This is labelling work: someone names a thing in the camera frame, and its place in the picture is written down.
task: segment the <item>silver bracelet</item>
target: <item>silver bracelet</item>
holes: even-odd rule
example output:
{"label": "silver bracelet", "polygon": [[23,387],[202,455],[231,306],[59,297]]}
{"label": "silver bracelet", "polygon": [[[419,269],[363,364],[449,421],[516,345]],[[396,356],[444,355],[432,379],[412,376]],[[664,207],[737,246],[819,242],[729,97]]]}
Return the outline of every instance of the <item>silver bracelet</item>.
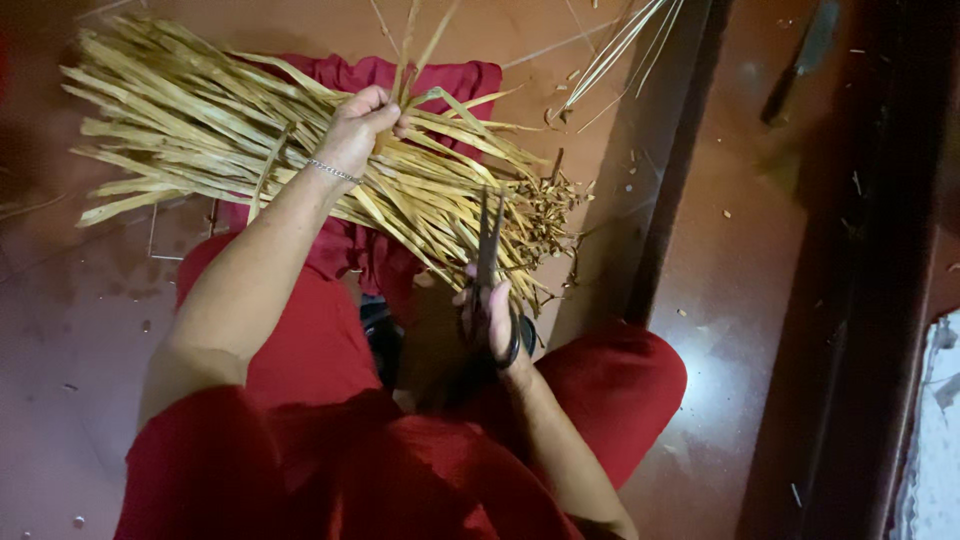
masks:
{"label": "silver bracelet", "polygon": [[343,171],[338,171],[337,169],[331,167],[330,165],[325,165],[325,164],[323,164],[323,163],[320,163],[319,161],[314,160],[313,158],[310,158],[310,159],[307,160],[306,162],[309,163],[309,164],[311,164],[311,165],[313,165],[313,166],[315,166],[315,167],[317,167],[318,169],[320,169],[320,170],[322,170],[322,171],[324,171],[324,172],[330,173],[330,174],[332,174],[333,176],[339,176],[340,178],[342,178],[342,179],[344,179],[344,180],[347,180],[347,181],[350,181],[350,182],[353,182],[354,184],[360,185],[360,184],[363,183],[363,180],[358,179],[358,178],[354,178],[354,177],[350,176],[349,174],[347,174],[347,173],[345,173],[345,172],[343,172]]}

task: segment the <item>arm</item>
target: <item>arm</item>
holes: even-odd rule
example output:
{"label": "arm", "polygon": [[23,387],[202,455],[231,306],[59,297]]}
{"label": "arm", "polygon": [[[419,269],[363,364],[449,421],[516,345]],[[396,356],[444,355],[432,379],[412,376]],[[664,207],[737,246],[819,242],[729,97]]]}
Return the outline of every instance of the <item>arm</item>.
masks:
{"label": "arm", "polygon": [[[370,86],[338,107],[316,159],[360,178],[376,134],[399,119],[399,108],[388,100],[383,88]],[[317,233],[351,188],[352,183],[307,165],[210,263],[150,360],[140,427],[194,392],[244,383],[247,366],[273,332]]]}
{"label": "arm", "polygon": [[[510,283],[501,282],[490,297],[491,349],[500,357],[506,355],[510,342],[509,292]],[[638,538],[607,473],[522,347],[500,378],[526,426],[533,458],[550,482],[560,509],[627,540]],[[577,525],[586,536],[588,528]]]}

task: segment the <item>bundle of dried grass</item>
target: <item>bundle of dried grass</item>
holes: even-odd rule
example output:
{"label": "bundle of dried grass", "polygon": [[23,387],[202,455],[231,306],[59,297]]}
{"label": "bundle of dried grass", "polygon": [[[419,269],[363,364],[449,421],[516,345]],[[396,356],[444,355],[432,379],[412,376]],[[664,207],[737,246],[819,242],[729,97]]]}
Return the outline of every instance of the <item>bundle of dried grass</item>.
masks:
{"label": "bundle of dried grass", "polygon": [[[306,165],[334,108],[351,95],[320,85],[285,61],[220,51],[172,22],[117,18],[112,26],[116,36],[80,34],[83,60],[62,69],[75,82],[63,87],[100,106],[105,118],[83,124],[84,135],[104,137],[99,145],[74,151],[137,175],[104,184],[91,196],[134,195],[85,212],[79,227],[190,193],[252,205],[255,216]],[[275,66],[294,83],[248,61]],[[417,145],[392,136],[378,140],[365,183],[342,198],[332,215],[389,234],[460,289],[462,268],[477,249],[480,192],[484,186],[503,189],[501,274],[514,285],[515,304],[526,303],[538,314],[537,289],[543,286],[530,271],[545,257],[572,254],[564,245],[573,236],[563,230],[565,216],[587,196],[556,171],[539,178],[534,167],[546,161],[499,135],[528,128],[480,121],[469,112],[509,92],[464,104],[438,87],[408,96],[416,73],[414,68],[403,81],[397,77],[395,95],[412,116],[408,139]],[[431,99],[444,99],[450,111],[417,109]],[[512,171],[494,176],[429,132],[470,144]]]}

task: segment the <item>right hand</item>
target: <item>right hand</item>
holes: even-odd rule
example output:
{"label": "right hand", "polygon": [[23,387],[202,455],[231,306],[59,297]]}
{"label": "right hand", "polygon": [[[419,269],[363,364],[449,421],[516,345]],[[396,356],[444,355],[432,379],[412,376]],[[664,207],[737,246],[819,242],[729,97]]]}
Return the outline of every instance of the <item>right hand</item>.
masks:
{"label": "right hand", "polygon": [[[467,275],[476,277],[476,266],[468,264]],[[469,301],[470,287],[464,287],[464,289],[453,298],[453,305],[456,307],[468,306]],[[482,293],[481,305],[490,320],[488,333],[490,350],[493,352],[493,357],[497,361],[505,360],[510,350],[511,334],[514,331],[513,322],[510,319],[510,281],[504,280],[498,283],[493,290],[484,291],[484,293]],[[469,318],[469,309],[464,309],[461,324],[464,325],[467,335],[469,335],[469,325],[472,324]],[[533,365],[530,356],[527,355],[526,349],[521,344],[519,352],[516,355],[516,360],[511,364],[511,367],[508,368],[508,371],[513,370],[514,366],[518,366],[517,368],[519,369],[528,367],[529,365]]]}
{"label": "right hand", "polygon": [[350,176],[360,178],[376,142],[376,134],[394,129],[404,138],[410,127],[408,116],[380,86],[367,86],[337,107],[330,128],[314,158]]}

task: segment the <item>forearm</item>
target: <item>forearm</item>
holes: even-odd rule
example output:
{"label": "forearm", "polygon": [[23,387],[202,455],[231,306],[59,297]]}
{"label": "forearm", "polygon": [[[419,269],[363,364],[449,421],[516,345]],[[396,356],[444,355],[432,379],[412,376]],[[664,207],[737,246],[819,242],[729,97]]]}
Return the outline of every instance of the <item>forearm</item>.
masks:
{"label": "forearm", "polygon": [[207,266],[166,345],[249,362],[276,326],[326,217],[351,186],[312,166],[301,170]]}
{"label": "forearm", "polygon": [[526,425],[533,458],[550,482],[560,509],[628,540],[637,538],[634,523],[603,467],[537,368],[519,358],[502,379]]}

